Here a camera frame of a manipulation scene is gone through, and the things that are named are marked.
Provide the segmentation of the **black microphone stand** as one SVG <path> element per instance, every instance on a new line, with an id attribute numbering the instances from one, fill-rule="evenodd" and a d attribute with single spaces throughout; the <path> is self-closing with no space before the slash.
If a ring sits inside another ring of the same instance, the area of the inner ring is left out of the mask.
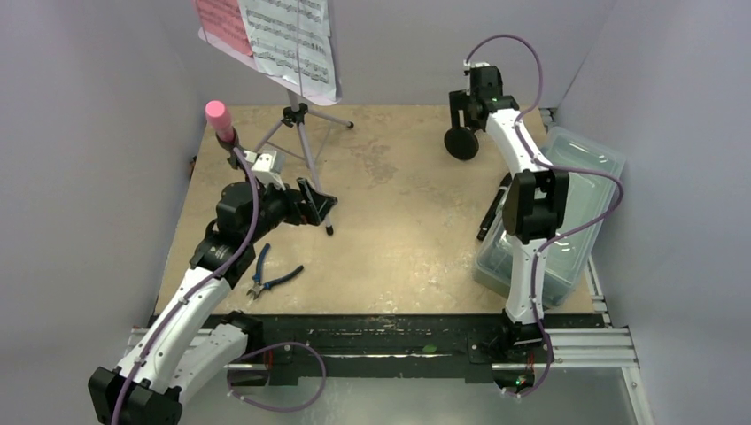
<path id="1" fill-rule="evenodd" d="M 233 126 L 222 130 L 216 134 L 217 141 L 222 149 L 228 153 L 228 164 L 231 168 L 238 170 L 243 167 L 247 161 L 246 149 L 240 145 L 239 136 Z"/>
<path id="2" fill-rule="evenodd" d="M 444 146 L 447 152 L 461 161 L 473 159 L 479 152 L 479 142 L 473 129 L 463 118 L 460 110 L 450 111 L 451 126 L 445 132 Z"/>

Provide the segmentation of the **lilac music stand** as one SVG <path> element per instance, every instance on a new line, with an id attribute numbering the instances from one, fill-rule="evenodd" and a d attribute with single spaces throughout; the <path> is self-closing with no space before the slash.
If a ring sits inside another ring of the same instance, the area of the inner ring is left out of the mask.
<path id="1" fill-rule="evenodd" d="M 305 162 L 314 187 L 320 189 L 307 116 L 354 127 L 350 120 L 321 111 L 341 98 L 329 2 L 196 1 L 193 7 L 203 41 L 286 90 L 282 116 L 257 143 L 257 150 L 277 149 L 271 139 L 279 129 L 296 129 L 301 147 L 296 157 Z"/>

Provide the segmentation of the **pink toy microphone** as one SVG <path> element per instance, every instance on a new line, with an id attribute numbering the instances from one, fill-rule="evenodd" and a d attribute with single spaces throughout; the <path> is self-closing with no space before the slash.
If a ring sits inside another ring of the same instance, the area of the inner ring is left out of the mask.
<path id="1" fill-rule="evenodd" d="M 211 100 L 205 105 L 205 118 L 216 136 L 223 143 L 234 144 L 236 131 L 228 107 L 220 100 Z"/>

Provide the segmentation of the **black marker pen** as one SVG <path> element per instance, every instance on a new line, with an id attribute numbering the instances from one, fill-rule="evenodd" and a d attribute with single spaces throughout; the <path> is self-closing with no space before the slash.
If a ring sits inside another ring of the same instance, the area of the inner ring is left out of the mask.
<path id="1" fill-rule="evenodd" d="M 508 187 L 510 186 L 511 182 L 512 182 L 511 174 L 506 174 L 501 179 L 499 187 L 496 191 L 495 197 L 491 201 L 491 204 L 489 205 L 489 208 L 480 223 L 479 230 L 476 235 L 476 239 L 478 241 L 483 241 L 486 238 L 488 231 L 490 230 L 492 223 L 495 220 L 495 217 L 497 215 L 497 209 L 499 207 L 500 201 L 503 198 L 506 191 L 508 190 Z"/>

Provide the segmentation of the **white sheet music page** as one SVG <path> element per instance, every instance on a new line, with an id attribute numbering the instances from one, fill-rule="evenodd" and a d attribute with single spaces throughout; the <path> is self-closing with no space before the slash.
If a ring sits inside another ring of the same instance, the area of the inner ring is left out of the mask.
<path id="1" fill-rule="evenodd" d="M 327 1 L 240 1 L 256 69 L 319 104 L 338 100 Z"/>

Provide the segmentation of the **pink sheet music page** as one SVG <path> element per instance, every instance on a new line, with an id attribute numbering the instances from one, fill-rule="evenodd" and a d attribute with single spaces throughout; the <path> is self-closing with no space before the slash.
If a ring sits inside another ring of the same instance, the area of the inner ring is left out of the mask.
<path id="1" fill-rule="evenodd" d="M 237 0 L 193 1 L 203 29 L 240 54 L 250 57 L 252 47 L 247 37 Z"/>

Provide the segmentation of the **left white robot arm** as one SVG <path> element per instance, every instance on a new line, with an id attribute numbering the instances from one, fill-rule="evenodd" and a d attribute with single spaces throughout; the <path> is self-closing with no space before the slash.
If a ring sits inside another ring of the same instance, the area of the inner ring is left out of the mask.
<path id="1" fill-rule="evenodd" d="M 264 350 L 263 326 L 228 314 L 200 343 L 198 331 L 256 258 L 254 243 L 282 223 L 319 226 L 337 204 L 305 179 L 293 189 L 235 182 L 221 192 L 182 282 L 145 336 L 116 367 L 99 367 L 88 388 L 102 424 L 176 424 L 184 406 L 230 361 Z"/>

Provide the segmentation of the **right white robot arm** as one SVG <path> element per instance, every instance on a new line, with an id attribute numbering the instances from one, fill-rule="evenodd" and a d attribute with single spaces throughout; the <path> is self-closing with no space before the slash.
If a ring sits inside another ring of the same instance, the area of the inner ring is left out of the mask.
<path id="1" fill-rule="evenodd" d="M 518 103 L 503 93 L 501 73 L 484 62 L 465 61 L 464 89 L 449 94 L 451 126 L 446 150 L 459 160 L 479 150 L 476 131 L 484 131 L 499 148 L 511 175 L 501 219 L 513 254 L 510 291 L 498 337 L 492 347 L 506 359 L 518 360 L 544 339 L 541 295 L 546 245 L 564 222 L 569 191 L 567 172 L 545 165 L 545 156 L 527 141 L 528 131 Z"/>

